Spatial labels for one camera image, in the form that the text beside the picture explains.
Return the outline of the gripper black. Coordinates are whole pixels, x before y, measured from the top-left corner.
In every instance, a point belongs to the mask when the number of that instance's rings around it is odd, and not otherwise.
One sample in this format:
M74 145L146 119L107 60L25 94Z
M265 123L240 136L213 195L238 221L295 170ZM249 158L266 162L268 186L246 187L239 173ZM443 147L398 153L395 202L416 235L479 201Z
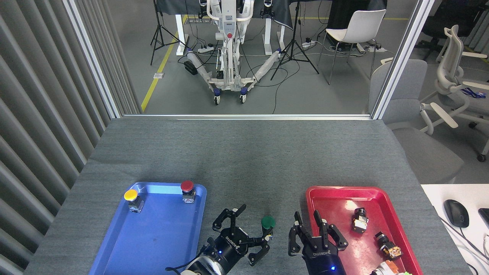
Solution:
M249 238L242 229L236 229L236 218L245 209L246 205L242 205L239 209L229 210L225 208L213 222L213 230L218 231L221 229L223 221L227 218L230 219L230 228L223 229L214 240L214 244L207 250L207 255L221 266L234 266L247 254L248 247L261 247L259 252L248 254L250 266L255 266L269 252L268 242L273 235L273 228L266 229L262 236L257 238Z
M347 240L336 225L322 219L318 210L314 211L313 216L320 237L313 237L308 241L307 238L302 238L304 232L300 212L295 212L295 222L288 234L288 255L303 257L309 275L345 275L338 251L348 247ZM335 245L330 242L328 236L333 238ZM304 247L297 243L297 237L302 240Z

